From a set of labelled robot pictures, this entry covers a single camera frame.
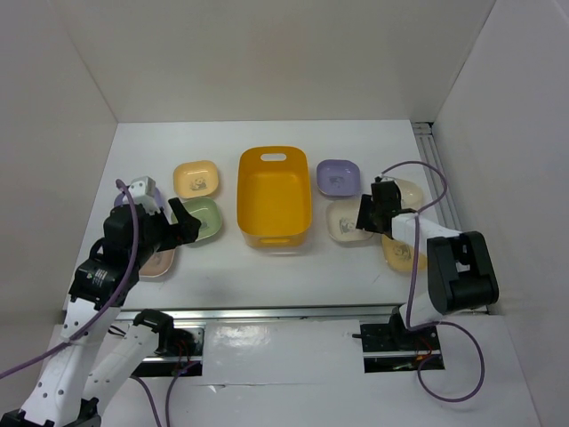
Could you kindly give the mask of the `white panda plate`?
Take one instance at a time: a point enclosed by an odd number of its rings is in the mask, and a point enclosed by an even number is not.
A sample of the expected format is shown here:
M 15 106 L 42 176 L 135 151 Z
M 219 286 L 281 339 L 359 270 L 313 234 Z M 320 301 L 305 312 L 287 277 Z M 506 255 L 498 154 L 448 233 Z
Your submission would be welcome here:
M 333 201 L 326 208 L 326 224 L 330 237 L 337 243 L 351 244 L 370 239 L 372 232 L 357 228 L 358 199 Z

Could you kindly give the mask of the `green panda plate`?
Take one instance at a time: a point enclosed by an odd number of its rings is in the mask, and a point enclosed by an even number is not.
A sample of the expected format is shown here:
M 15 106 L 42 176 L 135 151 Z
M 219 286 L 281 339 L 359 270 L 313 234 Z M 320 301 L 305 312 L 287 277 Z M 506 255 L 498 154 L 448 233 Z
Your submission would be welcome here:
M 186 211 L 201 222 L 197 239 L 192 246 L 212 240 L 222 228 L 222 217 L 216 202 L 209 197 L 195 197 L 181 202 Z

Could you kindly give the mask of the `purple panda plate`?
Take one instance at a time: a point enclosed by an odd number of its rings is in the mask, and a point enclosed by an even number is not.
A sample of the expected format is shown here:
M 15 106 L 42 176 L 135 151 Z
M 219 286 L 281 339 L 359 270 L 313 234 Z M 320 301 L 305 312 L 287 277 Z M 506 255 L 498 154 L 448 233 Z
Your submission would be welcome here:
M 353 197 L 361 190 L 359 167 L 345 159 L 326 159 L 317 165 L 317 187 L 328 197 Z

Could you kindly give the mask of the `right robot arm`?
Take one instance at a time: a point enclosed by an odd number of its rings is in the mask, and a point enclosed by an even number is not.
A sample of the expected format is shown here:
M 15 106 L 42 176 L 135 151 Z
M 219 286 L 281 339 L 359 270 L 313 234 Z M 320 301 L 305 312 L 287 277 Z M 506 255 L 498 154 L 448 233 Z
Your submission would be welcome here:
M 380 234 L 385 243 L 406 246 L 411 262 L 407 302 L 392 311 L 388 338 L 398 349 L 409 348 L 419 332 L 445 316 L 494 304 L 499 286 L 484 236 L 423 220 L 403 206 L 393 180 L 378 178 L 361 197 L 357 228 Z

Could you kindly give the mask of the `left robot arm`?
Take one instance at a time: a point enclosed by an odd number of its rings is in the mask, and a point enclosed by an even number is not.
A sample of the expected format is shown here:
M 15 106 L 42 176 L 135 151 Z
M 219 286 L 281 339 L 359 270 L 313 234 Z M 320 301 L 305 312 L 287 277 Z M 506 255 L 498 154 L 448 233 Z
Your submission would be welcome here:
M 139 271 L 154 254 L 196 241 L 201 222 L 176 197 L 152 211 L 140 201 L 113 208 L 104 235 L 77 269 L 60 343 L 43 356 L 44 371 L 22 407 L 5 413 L 3 426 L 99 426 L 108 403 L 142 360 L 155 353 L 190 365 L 194 336 L 174 325 L 172 316 L 152 309 L 138 313 L 115 349 L 100 363 L 100 346 L 119 315 Z

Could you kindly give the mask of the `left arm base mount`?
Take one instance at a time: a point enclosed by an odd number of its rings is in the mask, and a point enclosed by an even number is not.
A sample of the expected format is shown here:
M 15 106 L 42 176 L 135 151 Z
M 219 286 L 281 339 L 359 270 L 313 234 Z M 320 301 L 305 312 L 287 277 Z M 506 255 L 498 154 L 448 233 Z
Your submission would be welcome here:
M 203 371 L 204 328 L 176 327 L 166 336 L 156 328 L 150 331 L 157 337 L 157 346 L 134 369 L 133 375 L 142 378 L 173 377 L 183 368 L 182 376 L 201 376 Z

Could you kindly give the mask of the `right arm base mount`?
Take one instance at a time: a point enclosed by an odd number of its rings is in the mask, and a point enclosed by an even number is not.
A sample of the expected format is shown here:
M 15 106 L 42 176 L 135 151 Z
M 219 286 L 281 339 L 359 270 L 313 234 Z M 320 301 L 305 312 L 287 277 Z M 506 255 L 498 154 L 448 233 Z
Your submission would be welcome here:
M 367 374 L 412 372 L 420 364 L 423 370 L 445 369 L 434 327 L 395 336 L 388 324 L 361 324 L 352 337 L 361 343 Z

